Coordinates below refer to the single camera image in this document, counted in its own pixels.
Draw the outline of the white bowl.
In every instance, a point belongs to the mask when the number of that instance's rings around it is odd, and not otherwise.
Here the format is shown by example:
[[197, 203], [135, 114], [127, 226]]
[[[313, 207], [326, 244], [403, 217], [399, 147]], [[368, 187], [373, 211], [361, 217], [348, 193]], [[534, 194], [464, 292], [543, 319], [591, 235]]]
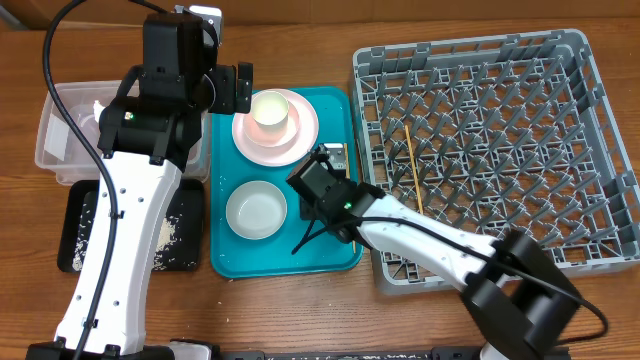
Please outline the white bowl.
[[274, 235], [284, 224], [288, 205], [282, 191], [266, 181], [250, 181], [229, 196], [225, 217], [231, 230], [248, 240]]

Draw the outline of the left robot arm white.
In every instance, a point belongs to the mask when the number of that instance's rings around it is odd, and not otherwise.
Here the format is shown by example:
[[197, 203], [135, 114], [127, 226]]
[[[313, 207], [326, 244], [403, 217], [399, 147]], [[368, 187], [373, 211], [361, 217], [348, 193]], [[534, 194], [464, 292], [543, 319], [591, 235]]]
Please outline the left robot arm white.
[[50, 342], [30, 359], [214, 359], [215, 345], [145, 341], [146, 299], [169, 204], [207, 113], [246, 113], [253, 67], [221, 65], [223, 15], [210, 6], [152, 7], [143, 61], [129, 69], [100, 113], [87, 152], [100, 171], [97, 206], [81, 273]]

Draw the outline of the rice grains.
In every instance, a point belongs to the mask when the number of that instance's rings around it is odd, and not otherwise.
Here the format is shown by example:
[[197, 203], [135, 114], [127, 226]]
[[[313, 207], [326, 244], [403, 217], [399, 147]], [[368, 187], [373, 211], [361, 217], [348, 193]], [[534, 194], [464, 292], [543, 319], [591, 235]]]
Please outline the rice grains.
[[[91, 227], [95, 216], [95, 207], [96, 201], [93, 198], [83, 201], [79, 217], [78, 232], [71, 256], [71, 272], [79, 272], [82, 269], [88, 248]], [[170, 248], [178, 242], [175, 232], [176, 226], [173, 221], [164, 219], [153, 260], [154, 271], [167, 270], [168, 266], [165, 262], [173, 262], [175, 260], [174, 257], [170, 257], [168, 255]]]

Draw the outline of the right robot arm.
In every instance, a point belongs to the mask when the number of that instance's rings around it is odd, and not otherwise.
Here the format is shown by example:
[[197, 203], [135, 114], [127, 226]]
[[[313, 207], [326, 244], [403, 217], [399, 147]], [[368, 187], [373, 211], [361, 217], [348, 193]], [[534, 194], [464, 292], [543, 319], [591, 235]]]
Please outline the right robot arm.
[[526, 234], [504, 238], [433, 220], [382, 189], [340, 176], [327, 156], [308, 155], [287, 183], [343, 242], [399, 255], [441, 277], [486, 340], [481, 359], [565, 359], [560, 335], [581, 296]]

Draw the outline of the wooden chopstick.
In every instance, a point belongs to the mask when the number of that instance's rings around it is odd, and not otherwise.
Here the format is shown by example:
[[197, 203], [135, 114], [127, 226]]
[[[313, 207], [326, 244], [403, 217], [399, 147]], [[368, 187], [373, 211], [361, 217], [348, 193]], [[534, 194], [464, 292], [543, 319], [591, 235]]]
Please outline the wooden chopstick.
[[[351, 174], [350, 174], [350, 162], [349, 162], [349, 152], [348, 152], [348, 144], [347, 143], [343, 143], [343, 152], [344, 152], [344, 157], [345, 157], [345, 178], [350, 180], [351, 179]], [[352, 252], [355, 255], [357, 252], [357, 245], [355, 241], [351, 242], [351, 246], [352, 246]]]
[[406, 137], [406, 142], [407, 142], [407, 147], [409, 152], [409, 159], [410, 159], [409, 161], [410, 161], [410, 166], [412, 170], [412, 178], [414, 181], [414, 190], [415, 190], [416, 199], [417, 199], [416, 204], [418, 206], [419, 213], [421, 215], [424, 215], [424, 208], [423, 208], [422, 195], [421, 195], [421, 185], [419, 184], [419, 179], [418, 179], [418, 172], [417, 172], [417, 166], [416, 166], [416, 161], [415, 161], [413, 147], [412, 147], [410, 128], [406, 124], [404, 125], [404, 131], [405, 131], [405, 137]]

